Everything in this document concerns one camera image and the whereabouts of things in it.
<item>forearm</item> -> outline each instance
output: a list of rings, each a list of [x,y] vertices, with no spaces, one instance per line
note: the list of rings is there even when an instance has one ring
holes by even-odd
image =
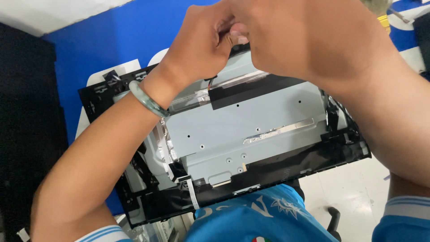
[[[430,83],[387,59],[363,83],[337,93],[376,158],[391,172],[430,187]]]
[[[156,69],[140,87],[165,109],[179,92]],[[68,222],[99,207],[158,120],[127,94],[97,118],[55,164],[35,198],[37,209]]]

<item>blue table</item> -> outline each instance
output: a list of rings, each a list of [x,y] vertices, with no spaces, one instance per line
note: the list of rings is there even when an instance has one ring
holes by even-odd
[[[76,135],[82,103],[77,90],[87,85],[92,74],[138,59],[145,67],[159,51],[168,48],[175,38],[187,8],[209,5],[217,0],[134,0],[73,25],[43,36],[55,44],[58,93],[64,108],[68,141]],[[415,16],[430,3],[400,0],[393,4],[399,12]],[[402,56],[415,69],[424,66],[413,30],[389,16],[396,25],[390,37]],[[115,191],[106,200],[112,214],[123,213]]]

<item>shirt sleeve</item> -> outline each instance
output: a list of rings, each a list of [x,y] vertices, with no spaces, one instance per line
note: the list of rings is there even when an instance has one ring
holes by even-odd
[[[76,242],[132,242],[118,225],[110,225],[93,231]]]
[[[390,199],[372,235],[373,242],[430,241],[430,198]]]

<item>hand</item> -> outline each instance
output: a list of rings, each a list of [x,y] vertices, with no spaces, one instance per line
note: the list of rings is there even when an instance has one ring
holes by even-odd
[[[171,74],[171,84],[180,90],[216,76],[226,66],[231,48],[248,43],[244,36],[230,35],[234,23],[226,2],[190,6],[159,71]]]
[[[400,59],[386,31],[358,0],[226,0],[251,43],[254,66],[323,89]]]

